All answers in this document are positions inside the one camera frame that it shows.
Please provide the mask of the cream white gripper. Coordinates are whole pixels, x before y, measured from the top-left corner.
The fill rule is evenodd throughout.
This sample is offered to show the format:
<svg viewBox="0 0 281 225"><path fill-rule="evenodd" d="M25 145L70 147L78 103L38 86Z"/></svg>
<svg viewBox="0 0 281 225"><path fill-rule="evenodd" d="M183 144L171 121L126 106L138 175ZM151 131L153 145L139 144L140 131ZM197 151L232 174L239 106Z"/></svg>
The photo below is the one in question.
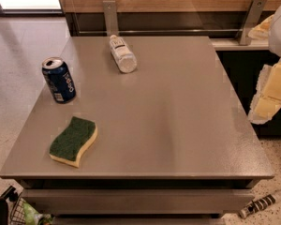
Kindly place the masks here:
<svg viewBox="0 0 281 225"><path fill-rule="evenodd" d="M248 36L264 40L269 36L269 49L281 57L281 6L274 15L269 16L253 27ZM248 119L251 123L262 125L270 121L281 109L281 59L273 66L264 65L259 73Z"/></svg>

